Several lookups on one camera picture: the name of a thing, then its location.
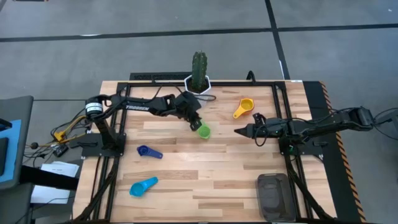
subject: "green object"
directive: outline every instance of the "green object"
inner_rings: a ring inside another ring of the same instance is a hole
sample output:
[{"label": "green object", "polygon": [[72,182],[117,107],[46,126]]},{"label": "green object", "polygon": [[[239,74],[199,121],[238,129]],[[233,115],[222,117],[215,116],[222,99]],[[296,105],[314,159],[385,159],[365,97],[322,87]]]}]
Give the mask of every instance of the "green object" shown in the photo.
[{"label": "green object", "polygon": [[207,57],[202,51],[195,52],[192,58],[192,90],[201,93],[206,89]]},{"label": "green object", "polygon": [[210,137],[210,128],[204,122],[201,122],[201,126],[197,129],[197,133],[203,139],[208,139]]}]

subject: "potted cactus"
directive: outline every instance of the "potted cactus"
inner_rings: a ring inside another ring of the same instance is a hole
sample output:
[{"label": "potted cactus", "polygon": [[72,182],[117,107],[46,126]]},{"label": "potted cactus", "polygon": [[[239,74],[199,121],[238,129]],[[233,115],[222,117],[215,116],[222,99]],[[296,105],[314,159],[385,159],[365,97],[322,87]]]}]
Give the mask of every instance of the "potted cactus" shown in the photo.
[{"label": "potted cactus", "polygon": [[[207,71],[207,57],[202,51],[195,52],[192,58],[192,74],[184,79],[185,90],[199,95],[198,98],[206,100],[211,89],[209,76]],[[204,106],[206,101],[200,100],[200,104]]]}]

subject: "wooden tabletop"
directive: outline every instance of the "wooden tabletop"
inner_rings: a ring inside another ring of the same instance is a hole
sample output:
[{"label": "wooden tabletop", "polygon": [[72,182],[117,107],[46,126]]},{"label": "wooden tabletop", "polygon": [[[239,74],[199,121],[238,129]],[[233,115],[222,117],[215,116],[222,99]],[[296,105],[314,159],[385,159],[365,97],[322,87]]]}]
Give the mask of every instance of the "wooden tabletop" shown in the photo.
[{"label": "wooden tabletop", "polygon": [[[103,82],[101,94],[115,94],[117,83]],[[292,116],[311,119],[303,83],[286,81],[286,86]],[[157,89],[133,87],[131,96],[152,98]],[[159,96],[171,93],[179,94],[174,87],[163,87]],[[234,129],[254,120],[251,115],[234,119],[232,114],[239,99],[252,98],[252,113],[276,117],[271,87],[214,86],[211,94],[217,100],[198,111],[211,128],[207,140],[200,139],[187,122],[174,116],[161,118],[147,112],[127,112],[127,143],[119,165],[111,222],[264,221],[258,209],[255,180],[260,174],[286,174],[284,158],[276,139],[268,139],[264,146],[257,147],[252,139],[234,133]],[[279,96],[284,111],[282,95]],[[140,157],[137,146],[143,144],[162,152],[163,159]],[[313,156],[302,156],[302,160],[309,191],[335,217],[323,164]],[[90,202],[96,162],[93,157],[83,163],[74,216]],[[158,177],[159,182],[143,197],[129,195],[133,183],[150,177]],[[302,194],[298,189],[297,192],[303,215]],[[105,193],[100,217],[104,217],[107,198]]]}]

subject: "white pot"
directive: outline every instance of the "white pot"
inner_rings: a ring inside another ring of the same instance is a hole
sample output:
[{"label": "white pot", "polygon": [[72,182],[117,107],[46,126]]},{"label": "white pot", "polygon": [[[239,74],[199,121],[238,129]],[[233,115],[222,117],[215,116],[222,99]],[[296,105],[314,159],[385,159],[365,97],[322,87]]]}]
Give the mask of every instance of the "white pot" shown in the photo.
[{"label": "white pot", "polygon": [[[184,84],[185,84],[185,91],[188,91],[194,95],[209,95],[210,94],[210,90],[211,90],[211,83],[210,83],[210,79],[209,77],[206,75],[205,78],[207,80],[207,82],[209,83],[209,88],[207,88],[205,91],[201,92],[201,93],[194,93],[192,91],[188,90],[188,80],[192,77],[192,75],[188,76],[187,78],[184,79]],[[211,100],[212,97],[209,96],[199,96],[201,99],[209,99]],[[206,105],[206,101],[203,100],[199,100],[199,103],[201,105],[201,107],[204,107]]]}]

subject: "black cable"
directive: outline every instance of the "black cable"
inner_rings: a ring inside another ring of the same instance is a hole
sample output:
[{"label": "black cable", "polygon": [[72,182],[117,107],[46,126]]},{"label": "black cable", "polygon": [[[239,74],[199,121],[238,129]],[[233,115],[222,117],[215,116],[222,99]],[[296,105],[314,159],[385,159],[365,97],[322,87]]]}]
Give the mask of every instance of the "black cable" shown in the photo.
[{"label": "black cable", "polygon": [[[38,150],[36,150],[35,152],[33,152],[33,154],[31,154],[30,156],[32,158],[36,158],[38,157],[40,154],[43,154],[45,151],[51,150],[50,146],[43,146],[40,147]],[[32,158],[28,158],[26,161],[22,162],[22,164],[25,164],[26,162],[28,162],[29,160],[31,160]]]},{"label": "black cable", "polygon": [[392,110],[397,110],[397,109],[398,109],[398,108],[386,109],[386,110],[384,110],[384,111],[378,113],[377,115],[375,115],[375,117],[373,118],[373,121],[376,122],[377,117],[380,116],[380,115],[382,115],[382,114],[384,114],[385,112],[392,111]]},{"label": "black cable", "polygon": [[282,121],[282,122],[279,122],[279,123],[276,123],[276,124],[263,124],[262,126],[260,126],[259,128],[257,128],[256,129],[256,132],[254,133],[254,142],[256,143],[256,146],[263,146],[265,143],[266,143],[266,140],[267,140],[267,135],[264,137],[264,141],[261,143],[261,144],[259,144],[258,142],[257,142],[257,137],[258,137],[258,134],[259,134],[259,131],[260,131],[260,129],[264,129],[265,128],[265,130],[264,131],[266,131],[266,133],[268,133],[268,129],[267,128],[269,128],[269,127],[272,127],[272,126],[277,126],[277,125],[280,125],[280,124],[285,124],[287,121]]},{"label": "black cable", "polygon": [[24,157],[26,157],[26,158],[36,158],[36,157],[42,157],[42,156],[45,156],[46,154],[40,154],[40,155],[38,155],[38,156],[29,156],[29,155],[25,155],[24,154]]},{"label": "black cable", "polygon": [[42,152],[39,154],[39,155],[37,155],[37,156],[34,156],[33,157],[33,168],[35,168],[35,162],[36,162],[36,159],[38,158],[38,157],[41,157],[41,155],[42,155]]},{"label": "black cable", "polygon": [[[45,203],[45,204],[43,204],[43,205],[40,205],[40,206],[37,206],[37,207],[33,208],[33,209],[32,209],[32,213],[33,213],[34,210],[37,210],[37,209],[39,209],[39,208],[42,208],[42,207],[48,205],[49,203],[51,203],[51,202],[54,201],[54,200],[70,199],[70,198],[73,198],[73,197],[75,197],[75,196],[67,197],[67,198],[53,198],[53,199],[51,199],[49,202],[47,202],[47,203]],[[21,217],[15,222],[15,224],[17,224],[21,219],[23,219],[25,216],[27,216],[27,215],[29,214],[29,212],[30,212],[30,210],[28,210],[28,211],[25,213],[25,215],[21,216]]]},{"label": "black cable", "polygon": [[156,91],[156,93],[155,93],[155,95],[152,97],[152,99],[149,99],[149,100],[146,100],[146,101],[134,101],[134,100],[130,100],[130,101],[133,101],[133,102],[142,102],[142,103],[149,103],[149,102],[151,102],[151,101],[153,101],[155,98],[156,98],[156,96],[159,94],[159,92],[160,92],[160,90],[162,89],[162,87],[163,87],[163,85],[160,85],[159,86],[159,88],[157,89],[157,91]]},{"label": "black cable", "polygon": [[91,197],[90,197],[90,201],[93,199],[94,197],[94,189],[95,189],[95,183],[97,182],[97,175],[98,175],[98,167],[100,166],[100,160],[101,160],[101,156],[98,157],[97,159],[97,165],[95,166],[95,175],[94,175],[94,181],[93,181],[93,188],[91,190]]},{"label": "black cable", "polygon": [[[176,89],[178,89],[178,91],[182,94],[180,87],[178,87],[176,84],[173,84],[173,83],[171,83],[171,85],[173,85]],[[202,100],[202,101],[215,101],[217,99],[217,96],[209,95],[209,94],[194,95],[194,96],[197,100]],[[203,99],[203,98],[200,98],[201,96],[211,97],[211,99]]]},{"label": "black cable", "polygon": [[382,135],[384,135],[385,137],[388,137],[388,138],[391,138],[391,139],[393,139],[393,140],[396,140],[396,141],[398,141],[398,139],[397,139],[397,138],[391,137],[390,135],[388,135],[388,134],[386,134],[386,133],[384,133],[384,132],[380,131],[380,129],[379,129],[379,128],[377,128],[376,126],[375,126],[374,128],[376,128],[376,130],[377,130],[377,131],[379,131],[379,132],[380,132]]},{"label": "black cable", "polygon": [[290,160],[291,162],[293,162],[294,160],[296,160],[297,158],[299,158],[300,150],[299,150],[298,147],[296,147],[296,151],[297,151],[297,153],[296,153],[296,155],[294,155],[294,158]]},{"label": "black cable", "polygon": [[306,123],[308,123],[308,124],[314,124],[313,122],[308,121],[308,120],[303,119],[303,118],[285,118],[285,120],[289,120],[289,121],[292,121],[292,120],[294,120],[294,119],[300,120],[300,121],[304,121],[304,122],[306,122]]},{"label": "black cable", "polygon": [[308,123],[312,123],[312,124],[317,124],[319,122],[322,122],[322,121],[328,119],[329,117],[333,116],[334,114],[337,114],[338,112],[341,112],[341,111],[344,111],[344,110],[352,110],[352,109],[355,109],[355,108],[343,108],[343,109],[340,109],[340,110],[335,110],[334,112],[330,113],[327,116],[324,116],[323,118],[314,119],[313,121],[307,121],[307,122]]},{"label": "black cable", "polygon": [[321,106],[309,106],[309,108],[310,109],[321,109],[321,110],[332,110],[332,111],[336,111],[336,109],[333,109],[333,108],[324,108],[324,107],[321,107]]},{"label": "black cable", "polygon": [[43,163],[45,164],[51,157],[52,155],[54,155],[54,153],[50,152],[49,154],[51,154]]},{"label": "black cable", "polygon": [[[211,97],[211,99],[203,99],[202,97]],[[217,99],[217,96],[215,95],[209,95],[209,94],[201,94],[201,95],[195,95],[195,98],[197,100],[202,100],[202,101],[215,101]]]},{"label": "black cable", "polygon": [[47,153],[47,154],[44,154],[43,155],[43,153],[41,153],[41,154],[39,154],[38,156],[36,156],[34,159],[33,159],[33,168],[35,168],[36,166],[35,166],[35,162],[36,162],[36,159],[39,157],[39,158],[42,158],[42,159],[44,159],[46,156],[48,156],[49,154],[51,154],[52,155],[52,152],[53,152],[53,149],[52,149],[52,147],[50,148],[50,152],[49,153]]},{"label": "black cable", "polygon": [[53,129],[51,130],[51,132],[50,132],[51,137],[55,138],[55,137],[54,137],[54,133],[57,131],[58,128],[61,128],[62,126],[65,126],[65,125],[67,125],[67,124],[72,123],[72,122],[79,116],[79,114],[80,114],[81,112],[83,112],[85,109],[86,109],[86,107],[84,107],[83,109],[81,109],[81,110],[72,118],[71,121],[66,122],[66,123],[63,123],[63,124],[61,124],[60,126],[57,126],[56,128],[53,128]]}]

